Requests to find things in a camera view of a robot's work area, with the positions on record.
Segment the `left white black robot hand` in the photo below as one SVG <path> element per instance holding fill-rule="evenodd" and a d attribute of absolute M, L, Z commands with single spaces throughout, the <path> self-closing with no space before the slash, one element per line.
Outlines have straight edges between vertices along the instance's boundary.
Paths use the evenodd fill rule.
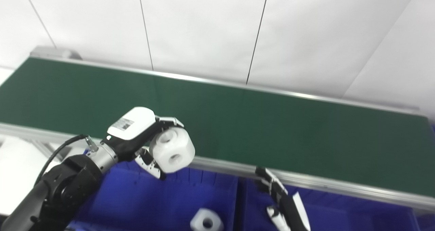
<path fill-rule="evenodd" d="M 189 166 L 195 156 L 185 126 L 146 107 L 134 107 L 115 121 L 100 144 L 113 151 L 116 162 L 135 161 L 160 180 Z"/>

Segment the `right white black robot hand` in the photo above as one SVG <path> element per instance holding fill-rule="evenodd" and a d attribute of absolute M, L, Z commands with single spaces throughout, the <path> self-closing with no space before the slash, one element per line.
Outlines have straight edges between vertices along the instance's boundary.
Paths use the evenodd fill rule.
<path fill-rule="evenodd" d="M 269 169 L 256 166 L 254 181 L 258 191 L 267 193 L 275 202 L 265 208 L 269 220 L 279 231 L 310 231 L 306 208 L 298 191 L 289 193 L 279 178 Z"/>

